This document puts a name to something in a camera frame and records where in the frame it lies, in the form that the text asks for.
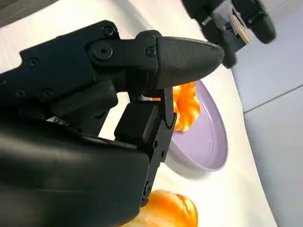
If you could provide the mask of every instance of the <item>lavender plate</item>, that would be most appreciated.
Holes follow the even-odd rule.
[[[217,106],[206,87],[196,82],[200,115],[186,131],[175,131],[169,148],[185,163],[208,171],[221,169],[228,155],[224,124]]]

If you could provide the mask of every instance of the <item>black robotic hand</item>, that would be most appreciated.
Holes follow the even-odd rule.
[[[0,75],[0,226],[109,227],[147,203],[176,122],[172,86],[207,76],[224,51],[157,31],[121,40],[102,21],[20,55]],[[116,140],[98,138],[121,91]]]

